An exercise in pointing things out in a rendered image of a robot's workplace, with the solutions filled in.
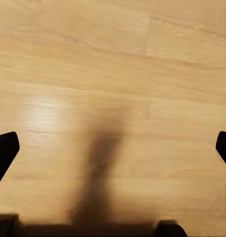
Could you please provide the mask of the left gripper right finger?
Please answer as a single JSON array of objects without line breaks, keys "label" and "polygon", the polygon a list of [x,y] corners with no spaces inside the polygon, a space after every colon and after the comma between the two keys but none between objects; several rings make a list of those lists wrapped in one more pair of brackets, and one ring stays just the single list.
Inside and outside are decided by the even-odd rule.
[{"label": "left gripper right finger", "polygon": [[216,142],[216,150],[226,163],[226,132],[221,131]]}]

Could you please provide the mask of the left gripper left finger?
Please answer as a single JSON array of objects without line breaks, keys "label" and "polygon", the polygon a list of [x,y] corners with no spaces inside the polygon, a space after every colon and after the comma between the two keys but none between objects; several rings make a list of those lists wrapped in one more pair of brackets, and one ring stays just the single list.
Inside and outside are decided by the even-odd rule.
[{"label": "left gripper left finger", "polygon": [[15,131],[0,135],[0,181],[20,150]]}]

